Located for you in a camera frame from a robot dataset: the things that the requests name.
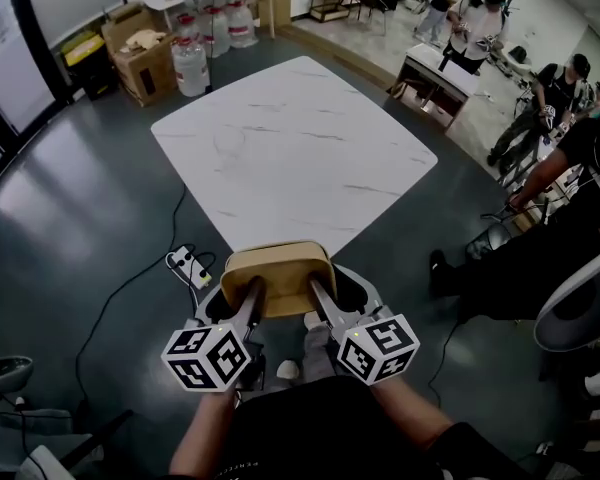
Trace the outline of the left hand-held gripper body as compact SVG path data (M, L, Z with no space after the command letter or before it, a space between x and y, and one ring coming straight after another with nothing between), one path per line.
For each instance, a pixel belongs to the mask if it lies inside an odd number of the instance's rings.
M201 311L174 331L161 359L188 392L261 391L266 358L263 345L251 340L259 323L257 313L215 321Z

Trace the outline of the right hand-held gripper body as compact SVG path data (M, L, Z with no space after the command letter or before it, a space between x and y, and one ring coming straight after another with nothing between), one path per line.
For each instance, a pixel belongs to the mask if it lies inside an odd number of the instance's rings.
M344 331L337 361L364 384L374 385L403 373L419 347L404 315L366 318Z

